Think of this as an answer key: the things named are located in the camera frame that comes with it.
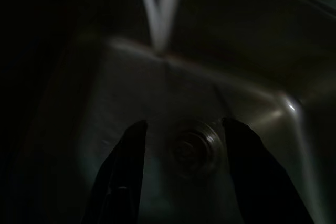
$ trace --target sink drain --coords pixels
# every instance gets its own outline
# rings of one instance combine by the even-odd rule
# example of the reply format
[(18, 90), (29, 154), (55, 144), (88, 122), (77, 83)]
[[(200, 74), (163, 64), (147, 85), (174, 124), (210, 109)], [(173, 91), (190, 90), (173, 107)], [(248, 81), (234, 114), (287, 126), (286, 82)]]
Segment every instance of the sink drain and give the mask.
[(174, 167), (183, 177), (206, 177), (216, 167), (222, 143), (216, 132), (197, 120), (180, 121), (170, 139)]

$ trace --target metal surface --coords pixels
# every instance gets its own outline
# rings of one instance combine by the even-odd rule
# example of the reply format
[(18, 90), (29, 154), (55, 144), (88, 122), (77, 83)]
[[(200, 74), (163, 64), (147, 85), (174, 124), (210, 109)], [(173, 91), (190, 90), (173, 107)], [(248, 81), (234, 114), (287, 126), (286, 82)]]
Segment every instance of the metal surface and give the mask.
[(176, 120), (200, 120), (225, 141), (226, 115), (258, 133), (315, 223), (333, 223), (334, 19), (302, 0), (181, 0), (171, 53), (158, 57), (138, 3), (116, 3), (114, 26), (80, 32), (67, 50), (10, 178), (8, 223), (78, 222), (101, 163), (142, 119), (139, 223), (243, 223), (225, 148), (201, 181), (162, 156)]

